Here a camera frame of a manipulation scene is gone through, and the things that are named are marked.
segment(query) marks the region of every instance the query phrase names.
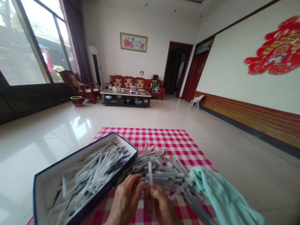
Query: green cloth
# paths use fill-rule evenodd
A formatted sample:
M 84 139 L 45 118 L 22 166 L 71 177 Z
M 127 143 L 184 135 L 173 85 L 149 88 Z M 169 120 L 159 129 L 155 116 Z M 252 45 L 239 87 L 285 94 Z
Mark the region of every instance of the green cloth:
M 265 218 L 251 209 L 244 197 L 220 173 L 193 167 L 198 189 L 211 202 L 221 225 L 264 225 Z

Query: tiled floor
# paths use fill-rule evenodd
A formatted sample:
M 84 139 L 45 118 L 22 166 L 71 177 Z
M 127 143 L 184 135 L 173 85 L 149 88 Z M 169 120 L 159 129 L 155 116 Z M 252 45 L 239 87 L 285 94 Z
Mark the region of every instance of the tiled floor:
M 300 160 L 166 96 L 150 109 L 71 102 L 0 126 L 0 224 L 32 217 L 33 176 L 87 145 L 101 127 L 185 129 L 267 224 L 300 222 Z

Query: checkered tablecloth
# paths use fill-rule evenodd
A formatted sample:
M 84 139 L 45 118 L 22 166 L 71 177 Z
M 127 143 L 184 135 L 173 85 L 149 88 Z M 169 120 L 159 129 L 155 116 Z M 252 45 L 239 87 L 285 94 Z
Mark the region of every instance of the checkered tablecloth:
M 185 130 L 169 130 L 169 129 L 143 129 L 143 128 L 115 128 L 103 127 L 98 134 L 94 137 L 93 141 L 116 132 L 126 140 L 128 140 L 134 147 L 138 149 L 138 154 L 141 154 L 146 141 L 149 143 L 147 150 L 151 145 L 154 145 L 154 150 L 159 151 L 163 148 L 167 149 L 166 157 L 176 155 L 187 168 L 188 171 L 194 166 L 203 166 L 207 169 L 217 171 L 211 162 L 205 157 L 203 152 L 194 143 Z M 97 209 L 85 220 L 82 225 L 100 225 L 103 224 L 109 216 L 110 209 L 113 204 L 115 191 L 112 191 L 97 207 Z M 216 214 L 210 202 L 205 199 L 200 202 L 207 213 L 216 220 Z M 174 209 L 182 220 L 183 224 L 202 224 L 191 208 L 185 204 L 181 195 L 173 201 Z M 132 217 L 131 225 L 135 224 L 155 224 L 148 220 L 144 211 L 144 203 L 141 199 L 138 204 L 136 214 Z M 33 220 L 28 222 L 27 225 L 33 225 Z

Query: coffee table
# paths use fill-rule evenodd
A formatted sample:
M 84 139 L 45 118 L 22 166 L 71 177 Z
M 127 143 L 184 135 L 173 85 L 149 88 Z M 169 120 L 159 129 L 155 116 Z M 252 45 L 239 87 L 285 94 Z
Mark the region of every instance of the coffee table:
M 141 107 L 150 108 L 151 94 L 148 91 L 139 90 L 139 93 L 130 93 L 130 89 L 121 88 L 120 91 L 113 92 L 109 89 L 100 91 L 100 94 L 104 94 L 103 105 L 109 106 L 127 106 L 127 107 Z

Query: purple curtain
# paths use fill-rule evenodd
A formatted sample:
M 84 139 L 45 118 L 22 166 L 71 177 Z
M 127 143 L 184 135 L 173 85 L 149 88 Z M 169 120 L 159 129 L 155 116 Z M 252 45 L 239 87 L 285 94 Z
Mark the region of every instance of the purple curtain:
M 66 26 L 71 39 L 71 46 L 76 62 L 77 72 L 83 83 L 91 83 L 91 71 L 88 63 L 86 39 L 81 13 L 80 2 L 75 4 L 74 0 L 60 0 L 65 15 Z

